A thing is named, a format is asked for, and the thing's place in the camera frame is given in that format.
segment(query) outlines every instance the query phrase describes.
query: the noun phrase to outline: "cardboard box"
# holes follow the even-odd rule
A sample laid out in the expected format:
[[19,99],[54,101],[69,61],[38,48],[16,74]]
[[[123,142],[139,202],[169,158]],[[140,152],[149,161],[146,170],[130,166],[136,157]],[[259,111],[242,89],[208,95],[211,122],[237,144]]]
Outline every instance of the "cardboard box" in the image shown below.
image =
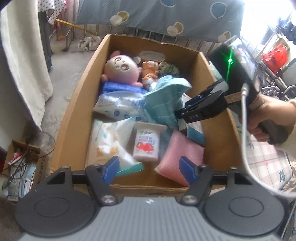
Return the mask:
[[[27,145],[25,143],[22,142],[18,142],[18,141],[12,141],[8,151],[7,151],[7,156],[5,159],[5,164],[4,164],[4,171],[3,174],[9,176],[10,175],[10,170],[7,169],[8,166],[8,162],[10,162],[13,159],[13,155],[14,153],[17,151],[17,149],[20,149],[21,152],[24,152],[27,148]],[[40,147],[38,146],[34,146],[34,145],[28,145],[28,151],[35,151],[39,157],[44,156],[44,152],[40,149]],[[47,165],[48,165],[48,156],[44,156],[40,159],[37,160],[36,162],[36,171],[34,174],[34,179],[33,179],[33,184],[32,187],[37,186],[42,180],[44,180],[45,176],[46,176],[46,169],[47,169]]]
[[[160,43],[135,36],[107,35],[81,76],[62,121],[56,147],[50,163],[54,172],[64,165],[72,170],[83,170],[91,133],[93,107],[99,91],[100,77],[110,54],[138,56],[143,50],[154,50],[165,55],[165,62],[176,65],[180,76],[192,85],[188,91],[194,97],[211,85],[215,78],[202,53],[175,44]],[[230,166],[241,167],[238,133],[230,111],[202,121],[205,135],[204,163],[215,170],[227,171]],[[116,177],[111,187],[123,195],[175,195],[187,188],[160,176],[154,171],[157,163],[144,162],[145,169],[127,176]]]

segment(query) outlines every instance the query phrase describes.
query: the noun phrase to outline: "blue and white package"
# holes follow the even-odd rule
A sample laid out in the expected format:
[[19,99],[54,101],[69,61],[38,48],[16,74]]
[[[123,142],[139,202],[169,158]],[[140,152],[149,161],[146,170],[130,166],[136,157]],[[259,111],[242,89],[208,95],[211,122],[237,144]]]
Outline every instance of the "blue and white package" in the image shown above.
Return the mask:
[[115,91],[100,95],[94,112],[117,121],[135,117],[136,121],[146,121],[143,114],[144,96],[129,91]]

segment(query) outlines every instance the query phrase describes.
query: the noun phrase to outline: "clothes hanging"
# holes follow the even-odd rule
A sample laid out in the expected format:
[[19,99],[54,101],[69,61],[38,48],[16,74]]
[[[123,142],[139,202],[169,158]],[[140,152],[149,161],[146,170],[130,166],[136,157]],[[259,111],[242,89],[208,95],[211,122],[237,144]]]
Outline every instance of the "clothes hanging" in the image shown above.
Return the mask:
[[41,130],[44,105],[52,95],[53,87],[45,62],[36,9],[36,1],[11,1],[2,9],[0,23],[3,49],[15,86],[32,120]]
[[66,3],[66,0],[38,0],[38,12],[53,9],[54,12],[48,19],[48,23],[53,25]]

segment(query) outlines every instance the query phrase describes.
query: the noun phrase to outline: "human hand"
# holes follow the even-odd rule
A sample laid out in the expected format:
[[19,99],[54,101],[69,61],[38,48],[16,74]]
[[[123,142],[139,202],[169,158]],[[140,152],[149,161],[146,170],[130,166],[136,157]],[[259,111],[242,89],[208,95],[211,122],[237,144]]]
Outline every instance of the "human hand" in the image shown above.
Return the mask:
[[275,124],[285,126],[289,133],[292,132],[296,121],[296,106],[269,96],[260,96],[264,104],[251,112],[247,130],[253,134],[259,142],[269,141],[269,134],[264,133],[258,124],[265,120],[273,120]]

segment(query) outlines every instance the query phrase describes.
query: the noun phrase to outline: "food package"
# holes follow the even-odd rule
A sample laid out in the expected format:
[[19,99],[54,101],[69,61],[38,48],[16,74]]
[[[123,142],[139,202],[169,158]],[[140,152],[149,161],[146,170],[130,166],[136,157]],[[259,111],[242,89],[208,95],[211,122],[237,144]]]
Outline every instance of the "food package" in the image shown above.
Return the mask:
[[111,157],[118,156],[120,163],[118,176],[143,170],[142,163],[135,161],[126,151],[134,124],[135,118],[114,123],[94,120],[85,166],[104,165]]

